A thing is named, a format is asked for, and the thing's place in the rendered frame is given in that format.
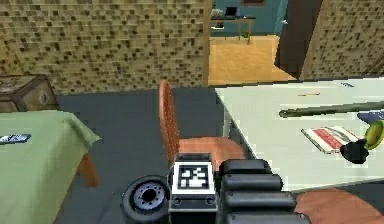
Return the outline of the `dark brown room door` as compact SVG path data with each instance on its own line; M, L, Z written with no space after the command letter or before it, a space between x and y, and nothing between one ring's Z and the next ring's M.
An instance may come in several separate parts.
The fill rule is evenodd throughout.
M300 77L323 0L288 0L275 66Z

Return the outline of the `dark green baseball bat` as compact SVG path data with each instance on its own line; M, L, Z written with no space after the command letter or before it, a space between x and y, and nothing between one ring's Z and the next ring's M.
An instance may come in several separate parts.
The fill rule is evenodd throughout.
M380 109L384 109L384 101L286 109L286 110L281 110L279 112L279 116L282 118L288 118L288 117L315 116L315 115L323 115L323 114L348 113L348 112L359 112L359 111L380 110Z

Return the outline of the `dark blue flat object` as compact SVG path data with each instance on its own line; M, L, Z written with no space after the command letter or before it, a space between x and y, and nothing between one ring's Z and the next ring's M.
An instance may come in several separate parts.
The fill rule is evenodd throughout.
M384 120L384 111L377 111L377 112L359 112L357 114L357 117L367 123L371 124L377 120Z

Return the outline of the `orange wooden chair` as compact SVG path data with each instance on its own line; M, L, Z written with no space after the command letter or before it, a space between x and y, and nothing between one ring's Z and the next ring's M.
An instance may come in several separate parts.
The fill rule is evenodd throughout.
M167 80L162 80L159 86L159 121L169 165L178 153L210 153L214 170L218 170L225 160L246 158L242 147L227 137L181 139L172 88Z
M365 200L336 188L300 193L295 211L312 224L384 224L384 215Z

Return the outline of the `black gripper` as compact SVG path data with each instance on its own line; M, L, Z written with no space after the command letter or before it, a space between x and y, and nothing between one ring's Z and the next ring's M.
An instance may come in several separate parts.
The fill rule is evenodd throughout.
M169 188L164 176L147 175L123 192L120 208L126 224L169 224Z

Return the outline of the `green lamp with black base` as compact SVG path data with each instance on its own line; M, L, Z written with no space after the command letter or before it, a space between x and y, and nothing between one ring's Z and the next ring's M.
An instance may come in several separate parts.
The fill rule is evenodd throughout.
M344 159L353 164L364 164L369 151L375 149L384 140L384 120L370 124L362 139L350 142L340 148Z

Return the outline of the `red and white book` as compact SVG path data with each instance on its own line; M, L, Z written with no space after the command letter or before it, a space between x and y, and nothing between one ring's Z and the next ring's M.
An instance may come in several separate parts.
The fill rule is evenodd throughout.
M325 154L339 153L340 148L359 137L341 126L302 129L303 135Z

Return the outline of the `bed with green cover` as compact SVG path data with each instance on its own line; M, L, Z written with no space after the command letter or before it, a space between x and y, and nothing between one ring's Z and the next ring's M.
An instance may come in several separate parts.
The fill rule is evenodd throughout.
M0 113L0 136L22 134L0 145L0 224L53 224L77 173L97 184L88 152L100 137L69 112Z

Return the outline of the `white table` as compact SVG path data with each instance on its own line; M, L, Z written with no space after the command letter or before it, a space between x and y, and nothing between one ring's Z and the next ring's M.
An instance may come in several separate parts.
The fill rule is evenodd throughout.
M346 82L355 87L342 86ZM364 135L368 125L354 113L282 118L289 108L318 107L384 100L384 77L218 88L226 123L234 123L253 155L269 162L287 191L346 186L384 180L384 142L367 161L355 165L339 154L325 154L302 129L342 126ZM320 93L300 97L298 94Z

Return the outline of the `wooden desk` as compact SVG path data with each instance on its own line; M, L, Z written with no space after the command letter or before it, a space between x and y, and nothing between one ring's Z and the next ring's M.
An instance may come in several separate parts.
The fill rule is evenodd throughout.
M239 35L243 34L242 31L242 25L246 24L247 25L247 44L251 43L251 33L252 33L252 26L255 23L256 18L255 17L235 17L235 18L229 18L229 17L217 17L217 18L211 18L210 22L211 23L235 23L238 25L238 33Z

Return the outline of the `brown wooden chest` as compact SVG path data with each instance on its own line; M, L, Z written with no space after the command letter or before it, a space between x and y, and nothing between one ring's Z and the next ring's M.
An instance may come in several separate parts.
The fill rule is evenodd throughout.
M45 75L0 76L0 113L58 109Z

